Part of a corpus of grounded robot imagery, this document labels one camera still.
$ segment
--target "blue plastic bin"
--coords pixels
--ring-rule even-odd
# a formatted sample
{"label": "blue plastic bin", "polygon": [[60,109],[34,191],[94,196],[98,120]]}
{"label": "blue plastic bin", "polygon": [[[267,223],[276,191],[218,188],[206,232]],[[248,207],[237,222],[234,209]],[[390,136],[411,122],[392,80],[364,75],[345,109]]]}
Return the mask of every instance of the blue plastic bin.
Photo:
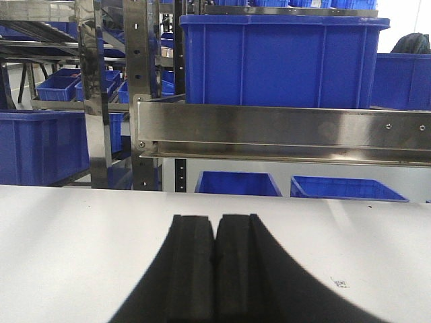
{"label": "blue plastic bin", "polygon": [[292,176],[290,196],[308,199],[409,201],[377,180],[361,178]]}
{"label": "blue plastic bin", "polygon": [[121,122],[123,121],[123,113],[110,113],[110,145],[111,151],[116,153],[121,151],[123,144],[121,143]]}
{"label": "blue plastic bin", "polygon": [[162,73],[162,79],[164,81],[170,82],[170,83],[174,83],[174,71],[167,71],[167,70],[163,70]]}
{"label": "blue plastic bin", "polygon": [[[106,83],[104,84],[106,86],[106,91],[108,92],[108,98],[111,97],[111,95],[114,93],[114,90],[116,89],[116,84],[114,81],[105,81]],[[82,87],[82,81],[80,81],[79,83],[77,83],[75,85],[75,89],[76,89],[76,100],[77,101],[83,101],[84,100],[84,89]]]}
{"label": "blue plastic bin", "polygon": [[50,77],[36,87],[42,101],[70,101],[79,77]]}
{"label": "blue plastic bin", "polygon": [[216,5],[233,5],[237,7],[245,7],[248,0],[214,0]]}
{"label": "blue plastic bin", "polygon": [[196,193],[281,196],[271,174],[201,172]]}
{"label": "blue plastic bin", "polygon": [[290,5],[293,7],[311,7],[312,0],[291,0]]}
{"label": "blue plastic bin", "polygon": [[105,71],[105,78],[108,81],[114,81],[115,82],[115,88],[118,88],[118,86],[121,85],[121,72],[120,71],[107,70],[107,71]]}
{"label": "blue plastic bin", "polygon": [[173,96],[175,94],[175,85],[162,80],[162,97]]}
{"label": "blue plastic bin", "polygon": [[124,81],[119,88],[119,102],[129,103],[129,86],[127,85],[127,81]]}
{"label": "blue plastic bin", "polygon": [[0,184],[45,186],[89,167],[82,112],[0,111]]}
{"label": "blue plastic bin", "polygon": [[184,15],[186,100],[196,104],[369,108],[389,20]]}
{"label": "blue plastic bin", "polygon": [[375,10],[377,0],[332,0],[332,6],[339,9]]}
{"label": "blue plastic bin", "polygon": [[377,54],[371,105],[431,110],[431,55]]}
{"label": "blue plastic bin", "polygon": [[290,0],[255,0],[256,7],[287,7]]}
{"label": "blue plastic bin", "polygon": [[54,72],[51,76],[54,77],[79,77],[81,75],[80,69],[59,69]]}

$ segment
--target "qr code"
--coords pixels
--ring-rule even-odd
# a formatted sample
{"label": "qr code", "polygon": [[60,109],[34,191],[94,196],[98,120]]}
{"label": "qr code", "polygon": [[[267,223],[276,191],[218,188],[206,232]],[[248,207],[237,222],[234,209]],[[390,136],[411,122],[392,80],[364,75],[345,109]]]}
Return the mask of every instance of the qr code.
{"label": "qr code", "polygon": [[342,279],[332,279],[332,281],[337,285],[339,288],[349,288],[347,285],[347,282]]}

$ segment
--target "white table surface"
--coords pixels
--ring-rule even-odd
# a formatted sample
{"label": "white table surface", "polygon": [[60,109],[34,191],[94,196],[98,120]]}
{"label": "white table surface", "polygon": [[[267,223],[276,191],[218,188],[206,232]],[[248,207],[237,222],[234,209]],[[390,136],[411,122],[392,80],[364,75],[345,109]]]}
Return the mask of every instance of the white table surface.
{"label": "white table surface", "polygon": [[[431,205],[0,186],[0,322],[106,323],[174,214],[257,213],[312,275],[390,322],[431,322]],[[344,280],[348,288],[334,281]]]}

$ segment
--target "storage rack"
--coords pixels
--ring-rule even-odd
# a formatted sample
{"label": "storage rack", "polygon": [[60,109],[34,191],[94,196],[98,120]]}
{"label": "storage rack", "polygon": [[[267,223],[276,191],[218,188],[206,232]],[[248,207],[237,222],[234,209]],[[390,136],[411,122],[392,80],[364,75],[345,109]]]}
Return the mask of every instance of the storage rack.
{"label": "storage rack", "polygon": [[[169,12],[171,8],[177,35],[180,32],[179,16],[186,10],[210,14],[376,16],[376,11],[216,7],[204,2],[195,3],[189,9],[179,0],[172,6],[159,5],[157,0],[124,0],[135,190],[160,189],[160,166],[162,158],[167,157],[431,166],[429,112],[185,104],[184,96],[155,99],[158,89],[154,66],[160,58],[158,53],[150,50],[150,43],[158,37],[159,13],[162,10]],[[100,72],[104,64],[96,46],[101,44],[100,18],[100,2],[97,0],[76,0],[75,3],[0,0],[0,20],[78,22],[81,30],[79,61],[83,78],[92,85],[85,88],[86,97],[90,99],[84,102],[92,187],[106,188],[112,187],[108,177],[115,168],[109,153],[107,102],[100,91]],[[178,91],[183,81],[184,57],[180,49],[182,37],[175,37],[175,40],[173,65]],[[18,55],[18,59],[46,61],[46,58],[25,55]],[[70,57],[52,59],[67,61]],[[301,137],[298,136],[299,130],[303,134]],[[178,159],[176,165],[177,177],[184,178],[185,161]],[[184,183],[179,182],[178,187],[184,188]]]}

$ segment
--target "metal upright post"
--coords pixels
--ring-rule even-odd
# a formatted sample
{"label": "metal upright post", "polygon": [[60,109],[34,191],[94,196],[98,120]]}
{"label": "metal upright post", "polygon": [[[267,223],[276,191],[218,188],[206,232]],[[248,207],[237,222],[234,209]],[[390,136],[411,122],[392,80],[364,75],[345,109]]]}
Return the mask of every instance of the metal upright post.
{"label": "metal upright post", "polygon": [[0,108],[16,109],[12,100],[11,86],[9,84],[9,74],[6,63],[0,66]]}
{"label": "metal upright post", "polygon": [[108,171],[112,166],[112,155],[108,94],[104,86],[101,0],[76,0],[75,12],[92,188],[109,188]]}
{"label": "metal upright post", "polygon": [[30,90],[30,99],[33,100],[36,97],[36,82],[34,81],[34,70],[33,64],[27,65],[27,79],[28,79],[28,89]]}
{"label": "metal upright post", "polygon": [[137,103],[158,96],[155,57],[159,25],[154,24],[158,6],[158,0],[123,1],[134,190],[161,189],[161,160],[140,157],[143,151],[153,149],[153,143],[137,140]]}
{"label": "metal upright post", "polygon": [[[184,38],[180,27],[180,16],[187,14],[187,0],[174,0],[174,79],[175,94],[185,93],[185,70],[184,70]],[[175,159],[175,192],[186,192],[187,189],[187,160]]]}

